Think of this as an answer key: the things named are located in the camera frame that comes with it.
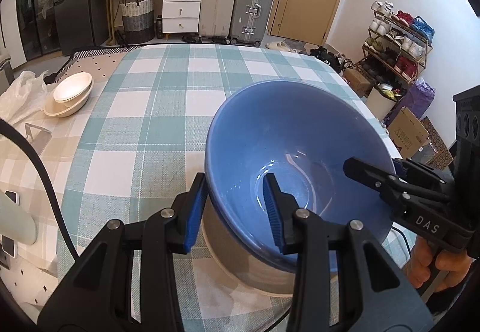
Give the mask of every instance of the slipper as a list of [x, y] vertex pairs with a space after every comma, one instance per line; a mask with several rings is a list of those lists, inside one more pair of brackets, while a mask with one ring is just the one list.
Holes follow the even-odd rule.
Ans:
[[290, 52], [291, 48], [285, 42], [272, 42], [266, 44], [267, 49]]

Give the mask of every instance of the gray suitcase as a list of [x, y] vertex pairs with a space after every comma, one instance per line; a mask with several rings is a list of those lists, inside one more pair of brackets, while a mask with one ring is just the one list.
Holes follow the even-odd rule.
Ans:
[[202, 0], [200, 3], [198, 36], [227, 38], [229, 36], [234, 1]]
[[259, 47], [265, 35], [272, 4], [273, 0], [235, 0], [230, 25], [231, 44], [253, 43]]

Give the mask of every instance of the phone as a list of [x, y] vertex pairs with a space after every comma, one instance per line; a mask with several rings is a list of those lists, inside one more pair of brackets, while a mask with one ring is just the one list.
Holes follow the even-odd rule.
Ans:
[[[20, 205], [20, 198], [18, 194], [13, 191], [5, 191], [5, 195], [10, 198], [14, 203]], [[11, 238], [2, 235], [2, 242], [1, 247], [3, 252], [9, 254], [12, 258], [17, 257], [17, 242], [12, 240]]]

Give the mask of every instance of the laundry basket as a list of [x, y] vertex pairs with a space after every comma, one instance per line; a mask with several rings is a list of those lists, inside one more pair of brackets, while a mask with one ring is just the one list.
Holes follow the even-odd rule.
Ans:
[[135, 0], [122, 3], [122, 21], [125, 39], [132, 44], [147, 42], [155, 36], [153, 0]]

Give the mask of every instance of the red sneaker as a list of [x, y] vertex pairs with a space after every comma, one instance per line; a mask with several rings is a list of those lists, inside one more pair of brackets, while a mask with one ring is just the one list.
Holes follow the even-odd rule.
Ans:
[[395, 64], [394, 69], [395, 69], [398, 73], [402, 73], [403, 70], [405, 69], [405, 67], [407, 66], [407, 65], [406, 65], [406, 62], [407, 62], [407, 61], [408, 61], [408, 58], [406, 58], [406, 57], [403, 57], [403, 56], [398, 57], [397, 64]]
[[402, 76], [405, 77], [405, 79], [408, 82], [410, 82], [415, 77], [417, 77], [418, 65], [415, 62], [413, 62], [411, 59], [406, 59], [405, 64], [406, 66], [405, 66], [405, 69], [403, 70]]
[[413, 16], [402, 10], [398, 11], [396, 15], [393, 15], [392, 18], [407, 27], [413, 23]]

